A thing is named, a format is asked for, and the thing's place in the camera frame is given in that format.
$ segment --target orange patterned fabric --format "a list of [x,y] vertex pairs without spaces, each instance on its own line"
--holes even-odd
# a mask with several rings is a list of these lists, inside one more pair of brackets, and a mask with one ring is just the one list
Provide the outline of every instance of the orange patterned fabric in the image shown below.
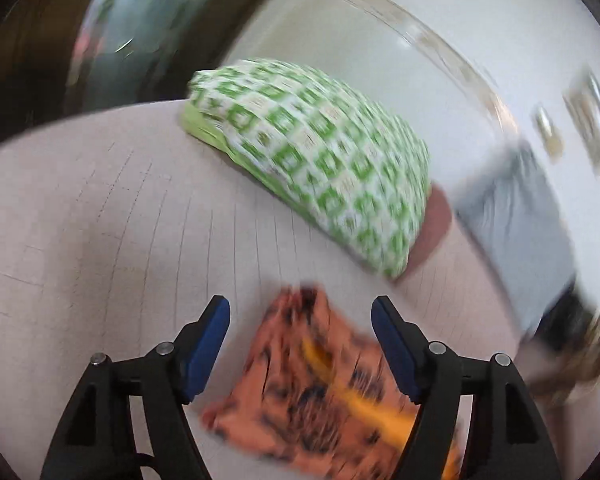
[[327,351],[334,382],[396,412],[417,412],[377,341],[354,332],[322,290],[286,288],[264,316],[242,379],[204,411],[204,426],[243,450],[317,476],[391,478],[400,451],[352,416],[314,374],[302,353],[305,338]]

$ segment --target white wall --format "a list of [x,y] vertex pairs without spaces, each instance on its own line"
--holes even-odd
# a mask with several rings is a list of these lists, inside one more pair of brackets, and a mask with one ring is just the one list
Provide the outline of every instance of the white wall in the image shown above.
[[[450,43],[493,84],[532,143],[571,232],[582,290],[600,303],[600,176],[562,100],[584,66],[600,82],[600,28],[580,0],[393,0]],[[360,10],[334,0],[272,0],[230,59],[275,56],[339,76],[404,117],[432,147],[447,188],[504,142],[420,54]],[[531,113],[542,103],[564,137],[550,164]]]

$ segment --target gray fabric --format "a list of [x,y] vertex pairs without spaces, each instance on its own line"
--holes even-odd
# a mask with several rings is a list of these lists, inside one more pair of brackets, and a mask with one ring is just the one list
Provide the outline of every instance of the gray fabric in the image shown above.
[[549,184],[522,147],[458,216],[481,246],[521,330],[534,332],[575,274],[569,237]]

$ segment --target green checkered pouch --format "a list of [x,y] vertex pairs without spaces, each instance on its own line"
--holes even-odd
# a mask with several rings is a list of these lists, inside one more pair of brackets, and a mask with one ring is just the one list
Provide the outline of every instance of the green checkered pouch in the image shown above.
[[197,72],[182,115],[275,195],[396,278],[420,230],[429,152],[409,125],[313,68],[257,59]]

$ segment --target white table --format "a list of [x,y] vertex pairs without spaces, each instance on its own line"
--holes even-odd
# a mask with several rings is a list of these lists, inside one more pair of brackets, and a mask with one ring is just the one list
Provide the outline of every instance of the white table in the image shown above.
[[[239,377],[282,283],[320,281],[365,330],[379,294],[417,321],[387,282],[186,135],[179,108],[120,108],[0,146],[0,450],[22,480],[38,478],[93,352],[144,354],[196,320],[213,294],[228,298],[231,325],[186,412],[220,480],[296,478],[222,445],[197,420]],[[148,450],[146,428],[137,438]]]

